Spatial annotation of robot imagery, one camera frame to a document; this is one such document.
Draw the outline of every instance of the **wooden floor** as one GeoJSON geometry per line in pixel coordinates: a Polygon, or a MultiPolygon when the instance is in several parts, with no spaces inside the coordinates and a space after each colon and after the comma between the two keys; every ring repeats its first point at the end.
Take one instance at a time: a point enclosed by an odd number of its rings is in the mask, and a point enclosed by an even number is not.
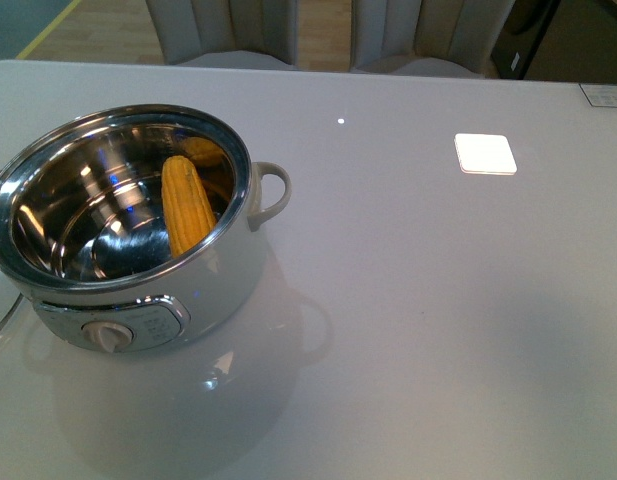
{"type": "MultiPolygon", "coordinates": [[[[348,70],[350,0],[299,0],[299,68],[348,70]]],[[[163,64],[144,0],[81,0],[27,57],[163,64]]]]}

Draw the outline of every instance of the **pot rim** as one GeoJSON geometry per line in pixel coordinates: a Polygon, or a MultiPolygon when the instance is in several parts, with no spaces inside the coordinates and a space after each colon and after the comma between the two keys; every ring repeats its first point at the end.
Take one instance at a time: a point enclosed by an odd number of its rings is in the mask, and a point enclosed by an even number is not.
{"type": "MultiPolygon", "coordinates": [[[[155,122],[143,121],[142,124],[155,122]]],[[[54,156],[43,155],[44,159],[36,159],[37,163],[52,160],[54,156]]],[[[24,184],[34,177],[26,178],[24,184]]],[[[100,110],[75,118],[38,138],[19,152],[0,172],[0,268],[6,276],[29,286],[38,287],[46,291],[66,294],[100,294],[110,291],[118,291],[125,288],[133,288],[149,281],[162,277],[169,272],[192,262],[195,258],[209,250],[233,225],[239,214],[246,208],[246,200],[252,190],[252,164],[248,150],[241,137],[228,124],[201,110],[172,104],[134,104],[100,110]],[[176,258],[171,258],[161,265],[146,271],[132,275],[126,275],[114,279],[102,279],[98,281],[79,281],[71,278],[63,278],[32,265],[17,248],[13,235],[12,224],[14,220],[13,205],[18,193],[25,190],[21,180],[14,183],[16,188],[8,185],[9,180],[21,168],[31,162],[39,152],[49,149],[51,155],[59,156],[60,151],[66,145],[70,145],[77,139],[83,138],[89,133],[96,133],[101,128],[123,127],[132,124],[135,118],[159,118],[159,123],[176,125],[195,130],[194,125],[212,125],[221,138],[212,138],[220,145],[234,170],[235,186],[231,200],[217,222],[217,225],[204,240],[187,252],[176,258]]]]}

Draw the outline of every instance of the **label sticker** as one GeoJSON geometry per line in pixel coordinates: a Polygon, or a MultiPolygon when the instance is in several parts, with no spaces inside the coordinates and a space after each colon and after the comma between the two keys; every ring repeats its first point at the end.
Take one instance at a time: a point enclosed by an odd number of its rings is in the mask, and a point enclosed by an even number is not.
{"type": "Polygon", "coordinates": [[[580,83],[579,86],[593,107],[617,108],[617,85],[580,83]]]}

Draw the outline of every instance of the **glossy table surface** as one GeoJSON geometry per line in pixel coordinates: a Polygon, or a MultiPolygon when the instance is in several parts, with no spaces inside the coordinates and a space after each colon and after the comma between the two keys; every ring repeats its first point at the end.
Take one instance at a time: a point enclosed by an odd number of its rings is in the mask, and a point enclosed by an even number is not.
{"type": "Polygon", "coordinates": [[[7,61],[0,168],[137,103],[224,120],[293,197],[253,294],[185,348],[80,350],[26,302],[0,336],[0,479],[617,479],[617,108],[575,84],[7,61]],[[463,173],[457,133],[505,135],[517,173],[463,173]]]}

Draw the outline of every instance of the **corn on the cob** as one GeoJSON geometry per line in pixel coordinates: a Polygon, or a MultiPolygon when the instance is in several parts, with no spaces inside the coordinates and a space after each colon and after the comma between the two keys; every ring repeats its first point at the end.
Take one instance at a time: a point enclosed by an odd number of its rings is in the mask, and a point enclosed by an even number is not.
{"type": "Polygon", "coordinates": [[[215,167],[226,158],[224,151],[207,138],[189,137],[181,142],[186,157],[197,167],[215,167]]]}
{"type": "Polygon", "coordinates": [[[216,224],[208,196],[186,157],[166,160],[161,173],[164,220],[173,258],[201,242],[216,224]]]}

